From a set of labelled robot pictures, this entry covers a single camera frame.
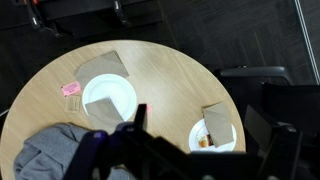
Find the paper plate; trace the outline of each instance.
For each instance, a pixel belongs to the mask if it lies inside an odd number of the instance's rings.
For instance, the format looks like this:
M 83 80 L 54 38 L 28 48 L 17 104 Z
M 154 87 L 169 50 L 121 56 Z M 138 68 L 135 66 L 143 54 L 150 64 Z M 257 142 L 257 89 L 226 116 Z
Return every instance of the paper plate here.
M 137 95 L 132 85 L 115 74 L 102 74 L 93 78 L 84 88 L 82 106 L 88 114 L 86 104 L 110 98 L 124 121 L 127 121 L 137 107 Z
M 193 128 L 191 129 L 191 132 L 189 134 L 189 147 L 191 151 L 214 151 L 214 152 L 225 152 L 225 151 L 232 151 L 234 147 L 236 146 L 237 142 L 237 133 L 236 129 L 232 125 L 232 134 L 233 134 L 233 142 L 224 144 L 219 147 L 209 146 L 205 148 L 200 148 L 198 145 L 198 136 L 206 135 L 208 134 L 208 130 L 206 128 L 206 124 L 204 119 L 201 119 L 198 121 Z

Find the round wooden table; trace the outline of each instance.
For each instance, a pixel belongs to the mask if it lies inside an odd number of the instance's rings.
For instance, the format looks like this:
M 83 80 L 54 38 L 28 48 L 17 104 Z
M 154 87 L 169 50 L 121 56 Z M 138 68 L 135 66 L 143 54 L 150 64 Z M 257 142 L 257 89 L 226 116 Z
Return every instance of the round wooden table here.
M 13 162 L 23 142 L 56 123 L 71 122 L 93 129 L 81 106 L 79 113 L 64 111 L 61 86 L 75 81 L 75 71 L 86 61 L 117 51 L 134 87 L 138 103 L 148 103 L 148 132 L 162 136 L 189 153 L 188 136 L 203 118 L 202 107 L 226 102 L 237 131 L 234 151 L 245 151 L 237 109 L 220 82 L 197 61 L 174 49 L 142 41 L 107 41 L 71 51 L 43 68 L 22 89 L 7 116 L 0 145 L 3 179 L 14 179 Z

